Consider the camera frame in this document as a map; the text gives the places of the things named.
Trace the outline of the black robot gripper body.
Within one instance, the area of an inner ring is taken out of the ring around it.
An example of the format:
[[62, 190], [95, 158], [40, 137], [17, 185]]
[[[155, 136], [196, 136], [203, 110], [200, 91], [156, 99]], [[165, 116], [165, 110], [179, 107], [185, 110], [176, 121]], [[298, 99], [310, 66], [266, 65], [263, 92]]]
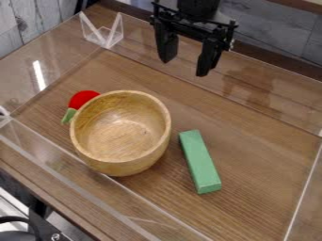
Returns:
[[224, 15], [219, 1], [152, 1], [152, 19], [164, 21], [181, 35], [195, 40], [208, 36], [223, 43], [228, 51], [234, 43], [238, 22]]

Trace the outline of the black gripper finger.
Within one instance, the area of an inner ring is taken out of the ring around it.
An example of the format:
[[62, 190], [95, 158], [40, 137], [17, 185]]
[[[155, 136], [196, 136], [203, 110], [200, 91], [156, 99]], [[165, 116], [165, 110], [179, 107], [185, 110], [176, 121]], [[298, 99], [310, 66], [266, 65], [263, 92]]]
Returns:
[[177, 55], [179, 37], [160, 21], [155, 21], [155, 39], [160, 61], [167, 63]]
[[219, 40], [207, 38], [203, 42], [203, 50], [197, 58], [196, 75], [207, 76], [208, 72], [216, 67], [221, 56], [223, 44]]

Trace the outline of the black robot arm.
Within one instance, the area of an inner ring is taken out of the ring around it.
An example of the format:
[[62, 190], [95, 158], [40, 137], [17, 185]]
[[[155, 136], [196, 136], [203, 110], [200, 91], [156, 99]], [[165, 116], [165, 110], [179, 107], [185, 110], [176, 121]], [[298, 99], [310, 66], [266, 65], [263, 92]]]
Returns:
[[153, 0], [149, 24], [155, 30], [157, 54], [163, 63], [177, 55], [179, 36], [199, 41], [196, 75], [207, 76], [223, 51], [234, 44], [236, 21], [219, 11], [220, 0]]

